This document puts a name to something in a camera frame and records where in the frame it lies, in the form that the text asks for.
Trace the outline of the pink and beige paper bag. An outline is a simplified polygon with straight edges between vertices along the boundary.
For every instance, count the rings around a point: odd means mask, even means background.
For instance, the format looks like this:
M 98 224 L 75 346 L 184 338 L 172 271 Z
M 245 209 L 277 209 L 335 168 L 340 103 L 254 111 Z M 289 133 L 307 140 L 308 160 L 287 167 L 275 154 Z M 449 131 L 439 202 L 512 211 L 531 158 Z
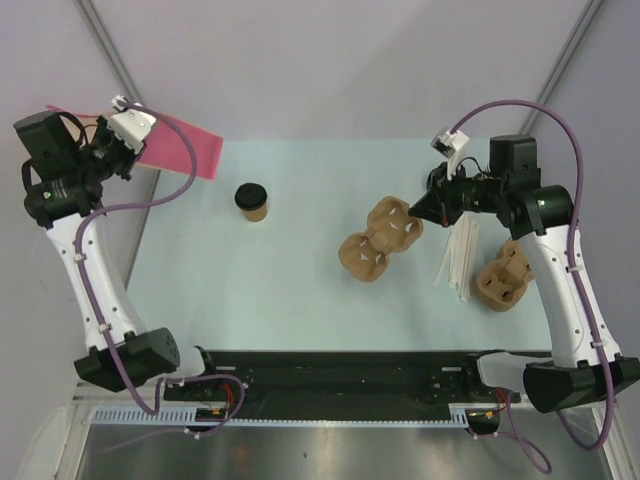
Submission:
M 215 178 L 223 146 L 221 136 L 166 114 L 154 112 L 139 103 L 128 100 L 127 103 L 122 102 L 122 105 L 145 112 L 157 119 L 134 167 L 142 165 L 194 178 Z M 77 168 L 99 180 L 88 167 L 81 165 L 80 149 L 92 139 L 98 117 L 104 116 L 108 119 L 115 113 L 114 108 L 108 114 L 78 114 L 48 105 L 45 112 L 58 121 L 54 135 L 57 145 L 45 148 L 41 156 L 56 156 L 58 168 L 64 172 Z

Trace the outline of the brown cardboard cup carrier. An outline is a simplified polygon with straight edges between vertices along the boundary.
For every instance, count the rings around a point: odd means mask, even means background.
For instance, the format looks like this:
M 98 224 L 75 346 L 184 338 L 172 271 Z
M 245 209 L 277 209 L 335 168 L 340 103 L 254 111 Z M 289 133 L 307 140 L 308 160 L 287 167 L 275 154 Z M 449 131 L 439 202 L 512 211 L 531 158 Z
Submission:
M 338 257 L 355 279 L 373 282 L 387 270 L 391 255 L 408 250 L 423 231 L 422 221 L 409 215 L 407 202 L 387 196 L 369 212 L 366 230 L 345 239 Z

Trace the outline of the black plastic cup lid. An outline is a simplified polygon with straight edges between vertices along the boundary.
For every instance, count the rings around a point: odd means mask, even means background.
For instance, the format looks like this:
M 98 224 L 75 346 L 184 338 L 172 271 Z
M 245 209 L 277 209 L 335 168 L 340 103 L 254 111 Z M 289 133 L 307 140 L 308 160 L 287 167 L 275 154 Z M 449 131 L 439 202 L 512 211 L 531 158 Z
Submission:
M 243 211 L 258 210 L 267 200 L 267 190 L 262 185 L 252 182 L 240 185 L 234 195 L 236 206 Z

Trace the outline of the brown paper coffee cup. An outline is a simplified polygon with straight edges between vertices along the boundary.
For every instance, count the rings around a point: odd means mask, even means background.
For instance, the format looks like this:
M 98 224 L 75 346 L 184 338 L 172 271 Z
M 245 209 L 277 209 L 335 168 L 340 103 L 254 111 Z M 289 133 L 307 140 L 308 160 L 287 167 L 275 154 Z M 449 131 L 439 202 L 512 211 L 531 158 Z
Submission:
M 266 202 L 263 202 L 256 208 L 244 209 L 243 215 L 245 219 L 249 222 L 257 223 L 264 220 L 268 213 L 268 205 Z

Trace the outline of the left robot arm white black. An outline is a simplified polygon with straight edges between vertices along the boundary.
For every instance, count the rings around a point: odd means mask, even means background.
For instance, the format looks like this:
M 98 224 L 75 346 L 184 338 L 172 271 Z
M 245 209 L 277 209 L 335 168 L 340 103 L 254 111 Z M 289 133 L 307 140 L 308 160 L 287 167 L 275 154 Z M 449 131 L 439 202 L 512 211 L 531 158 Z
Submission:
M 153 116 L 124 110 L 97 120 L 94 135 L 68 112 L 43 111 L 15 123 L 30 157 L 21 168 L 24 206 L 56 248 L 83 316 L 87 353 L 80 379 L 112 392 L 173 373 L 180 354 L 166 328 L 147 330 L 105 246 L 103 183 L 129 179 L 155 127 Z

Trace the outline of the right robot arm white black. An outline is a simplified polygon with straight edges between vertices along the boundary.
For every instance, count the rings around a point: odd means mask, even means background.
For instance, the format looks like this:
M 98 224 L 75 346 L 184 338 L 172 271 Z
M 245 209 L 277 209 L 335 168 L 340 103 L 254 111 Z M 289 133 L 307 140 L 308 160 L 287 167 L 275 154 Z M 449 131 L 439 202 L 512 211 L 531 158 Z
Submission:
M 433 169 L 426 194 L 410 207 L 414 217 L 454 225 L 465 212 L 495 215 L 519 243 L 531 267 L 546 315 L 547 359 L 491 351 L 475 357 L 461 388 L 484 401 L 497 387 L 524 394 L 542 413 L 604 401 L 639 379 L 639 361 L 622 355 L 599 311 L 578 233 L 569 231 L 574 203 L 559 185 L 544 186 L 537 143 L 522 135 L 493 137 L 489 170 L 473 177 L 461 163 L 469 139 L 443 131 L 431 142 L 445 160 Z

